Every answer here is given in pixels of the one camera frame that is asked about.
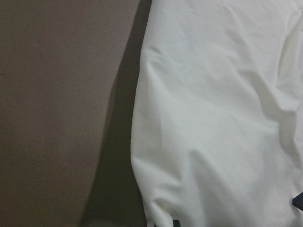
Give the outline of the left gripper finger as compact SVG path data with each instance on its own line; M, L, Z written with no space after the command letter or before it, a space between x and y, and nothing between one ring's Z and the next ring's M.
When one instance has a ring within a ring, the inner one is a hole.
M174 219L174 220L173 220L173 227L181 227L180 221L177 220L177 219Z

